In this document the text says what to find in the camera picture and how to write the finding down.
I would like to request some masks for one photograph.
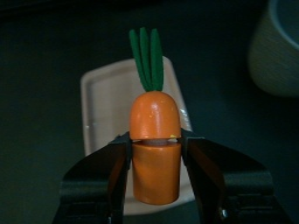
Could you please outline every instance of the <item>dark surface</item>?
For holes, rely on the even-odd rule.
[[[277,201],[299,222],[299,101],[265,94],[248,78],[248,44],[265,3],[86,2],[1,18],[1,224],[52,222],[61,177],[84,157],[80,77],[130,58],[126,33],[141,26],[160,32],[194,132],[265,166]],[[150,215],[150,223],[193,223],[192,206]]]

